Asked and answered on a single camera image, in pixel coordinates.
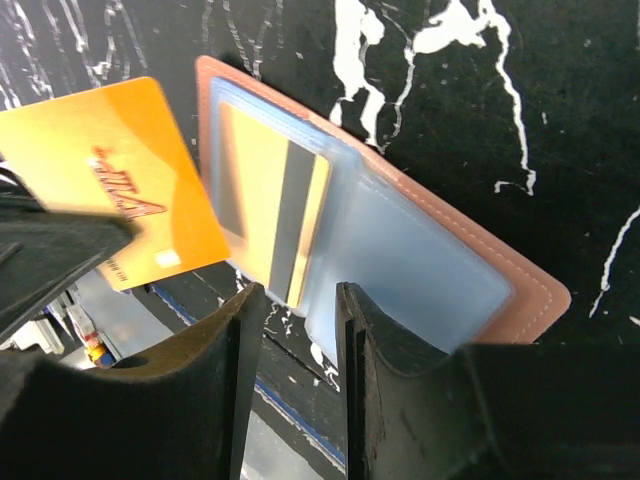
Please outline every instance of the card holder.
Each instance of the card holder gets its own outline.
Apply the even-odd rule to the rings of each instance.
[[[445,352],[531,342],[568,308],[559,282],[339,127],[215,59],[196,70],[229,263],[306,317],[334,363],[339,282]]]

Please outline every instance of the black marble surface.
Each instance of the black marble surface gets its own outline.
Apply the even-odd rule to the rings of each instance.
[[[541,341],[636,342],[638,18],[637,0],[3,1],[0,106],[150,75],[197,161],[199,55],[336,120],[352,95],[344,128],[568,286]]]

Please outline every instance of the orange credit card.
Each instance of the orange credit card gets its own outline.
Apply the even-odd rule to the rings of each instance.
[[[47,210],[116,214],[134,224],[135,240],[99,267],[116,290],[230,254],[152,78],[2,112],[0,153]]]

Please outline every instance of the white marble veining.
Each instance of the white marble veining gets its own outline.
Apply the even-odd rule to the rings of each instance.
[[[609,256],[604,261],[604,266],[602,269],[602,277],[600,278],[600,293],[593,301],[593,305],[591,306],[591,311],[589,312],[589,318],[593,317],[595,313],[598,311],[598,307],[600,305],[600,301],[606,292],[611,288],[611,284],[609,283],[609,277],[611,276],[611,266],[613,265],[614,260],[616,259],[616,255],[618,254],[618,249],[624,242],[624,236],[627,234],[633,221],[640,217],[640,206],[638,209],[634,211],[624,222],[620,230],[618,231],[618,235],[616,236],[615,242],[611,246],[611,251],[609,252]]]
[[[354,96],[364,89],[367,100],[360,115],[360,123],[367,132],[366,143],[378,145],[378,114],[385,97],[364,76],[366,51],[384,37],[384,24],[375,12],[358,0],[335,0],[336,38],[333,69],[344,87],[344,95],[338,98],[329,115],[336,125],[342,125],[342,102],[353,102]]]
[[[5,110],[10,110],[21,106],[20,99],[11,86],[12,82],[4,66],[4,59],[0,57],[0,93],[3,96],[3,104]]]
[[[76,90],[76,79],[73,70],[71,69],[71,64],[69,63],[69,56],[67,52],[62,47],[61,35],[62,30],[60,29],[58,19],[53,15],[50,8],[51,0],[44,0],[42,2],[42,8],[47,17],[47,21],[49,22],[50,31],[53,35],[53,41],[56,45],[56,49],[58,50],[58,61],[64,66],[64,74],[62,75],[62,82],[65,86],[65,93],[71,93]]]
[[[76,52],[78,52],[82,57],[82,63],[84,64],[84,68],[87,72],[87,76],[89,77],[89,81],[91,82],[91,86],[94,88],[99,87],[101,85],[100,80],[98,80],[98,77],[93,70],[93,65],[91,64],[88,55],[89,37],[84,28],[84,17],[82,16],[82,11],[78,6],[77,0],[71,1],[73,5],[73,12],[69,8],[67,0],[60,0],[60,6],[64,10],[67,24],[69,25],[69,28],[76,39]]]
[[[233,41],[236,44],[236,48],[238,49],[238,55],[240,55],[240,59],[242,60],[244,68],[246,68],[247,71],[250,72],[251,63],[249,62],[249,57],[247,57],[247,52],[244,49],[244,45],[242,45],[242,41],[240,40],[240,34],[238,33],[238,29],[236,28],[236,23],[233,21],[233,16],[231,14],[231,4],[229,3],[229,0],[222,1],[222,8],[226,12],[227,27],[229,27],[229,33],[231,33]]]
[[[227,18],[227,27],[229,29],[229,33],[231,33],[231,36],[233,37],[233,41],[236,45],[236,48],[238,49],[238,54],[240,55],[242,64],[244,68],[248,72],[250,72],[254,78],[258,80],[262,80],[262,74],[260,73],[260,66],[264,60],[262,50],[264,48],[265,36],[267,34],[267,31],[274,27],[274,21],[275,21],[276,36],[277,36],[276,50],[282,49],[284,47],[284,34],[282,29],[282,14],[284,12],[284,0],[268,0],[268,1],[269,1],[269,5],[262,8],[262,11],[263,11],[263,13],[261,14],[262,22],[260,23],[260,28],[258,29],[258,32],[255,34],[255,36],[252,38],[249,35],[247,35],[246,32],[243,32],[243,35],[242,35],[242,37],[244,37],[247,40],[247,42],[249,43],[249,46],[251,47],[253,60],[249,59],[247,50],[245,49],[242,43],[240,33],[238,32],[238,28],[233,19],[233,14],[231,12],[231,4],[229,0],[223,0],[222,2],[222,8],[224,9],[225,15]],[[205,7],[205,12],[203,14],[203,20],[202,20],[203,41],[205,37],[205,15],[208,18],[210,14],[210,10],[209,10],[210,2],[209,0],[207,0],[207,2],[208,4]],[[206,36],[208,37],[208,22],[207,22],[206,28],[207,28]]]
[[[200,20],[200,27],[202,28],[202,46],[207,48],[209,44],[209,18],[211,17],[211,11],[213,10],[213,0],[206,0],[204,4],[204,11],[202,12],[202,19]]]
[[[275,316],[275,314],[278,313],[278,310],[280,310],[280,305],[277,302],[271,302],[271,311],[269,312],[269,315],[267,315],[267,318],[265,318],[264,320],[264,331],[270,333],[271,335],[277,335],[277,332],[271,329],[271,324],[269,322]]]
[[[473,18],[461,0],[449,0],[447,7],[436,15],[427,18],[427,25],[416,32],[413,38],[405,32],[399,22],[389,14],[390,5],[383,4],[383,17],[389,20],[405,37],[406,45],[403,56],[407,62],[405,86],[392,103],[396,113],[394,130],[386,137],[383,145],[378,143],[377,122],[380,110],[388,102],[384,94],[371,85],[365,77],[366,50],[370,45],[377,45],[384,37],[384,24],[378,20],[373,10],[367,9],[358,0],[336,0],[336,40],[333,67],[336,76],[344,87],[344,95],[339,97],[333,106],[330,120],[337,125],[342,124],[342,102],[353,101],[353,97],[361,89],[368,92],[368,98],[360,116],[360,123],[367,131],[366,143],[384,153],[391,141],[400,133],[402,126],[402,107],[413,87],[415,72],[415,56],[430,55],[443,50],[454,42],[464,46],[483,48],[486,41],[482,33],[491,28],[497,33],[501,51],[495,61],[496,72],[502,79],[505,93],[512,100],[512,119],[517,131],[520,145],[520,167],[526,173],[524,185],[499,180],[494,191],[499,193],[505,185],[515,185],[528,195],[533,195],[533,187],[537,180],[536,171],[529,166],[529,148],[524,121],[522,119],[522,98],[513,85],[506,71],[505,61],[509,54],[509,37],[511,26],[503,15],[498,13],[491,0],[478,0],[479,14]]]
[[[144,56],[144,51],[142,50],[142,46],[138,40],[138,35],[136,34],[135,29],[133,28],[133,24],[131,23],[131,17],[129,17],[129,13],[124,8],[122,0],[113,0],[113,10],[115,12],[120,13],[122,15],[122,19],[124,20],[124,25],[129,33],[129,38],[131,39],[131,43],[133,44],[133,49],[138,56],[138,61],[142,66],[143,70],[147,70],[147,59]]]
[[[116,52],[116,42],[113,38],[113,28],[111,24],[111,19],[114,16],[115,11],[113,10],[113,8],[111,6],[107,6],[104,9],[103,13],[104,24],[107,27],[107,53],[105,54],[104,60],[99,61],[96,65],[93,66],[93,71],[102,80],[107,79],[107,76],[109,75],[109,71],[111,70],[111,66],[113,64],[113,55]]]
[[[9,10],[9,15],[13,17],[16,39],[29,64],[30,73],[28,79],[31,89],[38,97],[53,98],[51,82],[38,58],[38,42],[31,27],[31,22],[29,22],[22,6],[17,1],[13,2],[13,10]]]
[[[340,383],[338,380],[338,370],[336,369],[336,367],[334,367],[329,360],[325,360],[322,349],[317,343],[311,342],[310,351],[311,356],[313,357],[315,362],[324,370],[324,376],[326,380],[339,392]]]
[[[280,321],[282,322],[282,326],[284,328],[284,335],[288,337],[291,335],[291,329],[293,328],[293,320],[291,320],[291,310],[287,308],[286,312],[282,317],[280,317]]]
[[[246,287],[247,287],[247,281],[242,275],[242,272],[240,270],[236,270],[236,291],[240,293]]]

